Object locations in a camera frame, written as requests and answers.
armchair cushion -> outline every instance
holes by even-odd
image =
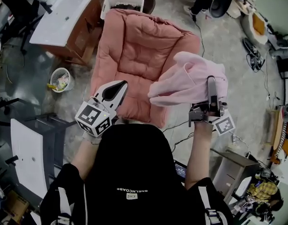
[[[91,94],[103,84],[126,80],[128,91],[118,116],[163,127],[165,107],[150,104],[150,85],[172,67],[180,51],[199,52],[199,38],[159,17],[111,9],[104,21]]]

pink towel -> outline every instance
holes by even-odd
[[[219,98],[226,98],[228,81],[223,64],[215,64],[190,52],[178,52],[176,64],[150,86],[148,97],[157,106],[207,101],[207,78],[214,76]]]

person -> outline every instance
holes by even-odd
[[[212,0],[196,0],[192,7],[183,6],[184,11],[193,19],[194,22],[197,21],[196,16],[202,10],[206,11],[212,4]]]
[[[185,186],[167,139],[152,125],[113,125],[99,144],[83,140],[41,203],[42,224],[169,220],[202,225],[211,212],[204,205],[206,198],[217,211],[212,216],[223,214],[218,220],[232,224],[232,214],[209,178],[212,129],[205,122],[195,123]]]

gray floor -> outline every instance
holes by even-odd
[[[155,0],[156,6],[152,15],[169,19],[179,27],[192,31],[200,37],[199,29],[191,18],[183,12],[183,5],[192,5],[190,0]],[[203,14],[197,16],[197,24],[201,27],[203,43],[205,47],[204,57],[216,63],[223,63],[226,68],[226,75],[229,81],[228,104],[229,111],[236,123],[235,134],[249,146],[249,151],[260,159],[265,159],[266,152],[263,150],[261,139],[264,132],[265,111],[270,107],[267,101],[267,92],[264,87],[265,75],[262,72],[254,73],[246,62],[246,51],[242,46],[242,38],[245,37],[239,20],[234,20],[225,15],[221,19],[205,19]],[[8,66],[10,84],[5,76],[5,66],[0,71],[0,93],[4,98],[22,98],[33,105],[28,109],[30,113],[39,114],[40,112],[49,112],[54,110],[61,118],[72,121],[82,104],[83,100],[89,97],[89,82],[92,70],[78,65],[70,66],[70,72],[75,78],[75,87],[72,91],[61,94],[48,92],[45,84],[48,82],[51,69],[58,65],[53,63],[49,54],[45,53],[39,47],[28,45],[28,55],[25,61],[25,67],[22,67],[22,57],[16,50],[10,48],[8,54],[11,59]],[[261,47],[260,51],[265,56],[267,47]],[[95,54],[91,63],[95,64]],[[277,66],[268,56],[267,67],[263,70],[268,74],[268,87],[271,98],[276,92],[277,96],[282,97],[282,82],[277,72]],[[166,128],[178,125],[188,120],[189,105],[178,105],[172,107],[170,119]],[[188,128],[187,124],[181,125],[175,129],[165,132],[165,135],[173,147],[174,143],[184,139],[191,133],[193,128]],[[67,130],[65,142],[65,157],[71,161],[81,142],[82,131],[78,126],[73,126]],[[213,147],[218,150],[224,150],[230,146],[240,154],[244,154],[248,148],[238,139],[236,144],[232,144],[231,134],[216,137],[213,134]],[[187,164],[192,139],[184,141],[177,145],[174,158],[181,163]]]
[[[171,20],[179,27],[189,30],[200,37],[198,27],[191,18],[183,11],[183,5],[192,5],[190,0],[155,0],[156,6],[152,15]],[[246,51],[242,46],[242,38],[245,37],[240,21],[225,15],[221,19],[205,19],[203,14],[197,16],[197,24],[201,27],[203,43],[205,47],[204,57],[216,63],[223,63],[229,81],[228,104],[229,111],[236,123],[235,134],[239,136],[247,145],[236,139],[233,144],[231,134],[217,137],[213,133],[213,148],[225,150],[227,147],[239,154],[245,154],[249,150],[254,156],[265,161],[267,149],[262,146],[262,137],[265,127],[265,112],[270,108],[267,101],[267,91],[265,90],[265,74],[254,73],[246,62]],[[261,54],[266,55],[268,47],[260,47]],[[73,119],[75,112],[82,103],[82,99],[89,97],[90,74],[83,68],[72,67],[77,87],[73,91],[64,93],[57,100],[55,112],[66,120]],[[267,63],[268,87],[273,98],[282,96],[282,82],[279,77],[277,66],[270,56]],[[68,99],[74,102],[67,104]],[[166,128],[173,127],[188,120],[188,104],[178,105],[171,108],[170,118]],[[81,141],[82,132],[77,126],[72,127],[72,131],[66,140],[65,156],[70,161]],[[173,148],[174,143],[186,138],[193,128],[183,124],[165,132],[165,135]],[[174,158],[181,163],[187,164],[192,146],[192,139],[177,145]]]

bathroom sink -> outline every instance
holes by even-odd
[[[55,0],[44,14],[30,43],[64,47],[80,15],[91,0]]]

